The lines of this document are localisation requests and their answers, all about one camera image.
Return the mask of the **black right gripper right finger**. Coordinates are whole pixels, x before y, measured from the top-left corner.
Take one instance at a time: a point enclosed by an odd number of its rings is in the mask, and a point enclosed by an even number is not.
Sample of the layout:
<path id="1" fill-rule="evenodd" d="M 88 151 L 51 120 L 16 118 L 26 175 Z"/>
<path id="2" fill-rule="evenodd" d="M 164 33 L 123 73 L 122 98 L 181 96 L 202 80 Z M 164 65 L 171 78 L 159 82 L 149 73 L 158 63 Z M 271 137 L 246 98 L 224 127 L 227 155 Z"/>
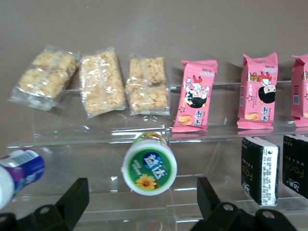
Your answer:
<path id="1" fill-rule="evenodd" d="M 229 202 L 221 202 L 206 177 L 197 179 L 197 202 L 203 219 L 199 220 L 192 231 L 234 231 L 240 210 Z"/>

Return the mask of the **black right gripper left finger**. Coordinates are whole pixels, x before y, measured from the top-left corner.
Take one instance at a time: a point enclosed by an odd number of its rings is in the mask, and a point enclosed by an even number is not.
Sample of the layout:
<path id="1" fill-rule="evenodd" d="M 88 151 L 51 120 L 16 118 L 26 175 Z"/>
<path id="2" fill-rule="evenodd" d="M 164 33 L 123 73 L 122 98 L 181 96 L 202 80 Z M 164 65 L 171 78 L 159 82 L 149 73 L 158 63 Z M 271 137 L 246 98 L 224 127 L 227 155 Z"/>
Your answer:
<path id="1" fill-rule="evenodd" d="M 44 205 L 33 212 L 35 231 L 71 231 L 90 201 L 87 178 L 79 178 L 54 205 Z"/>

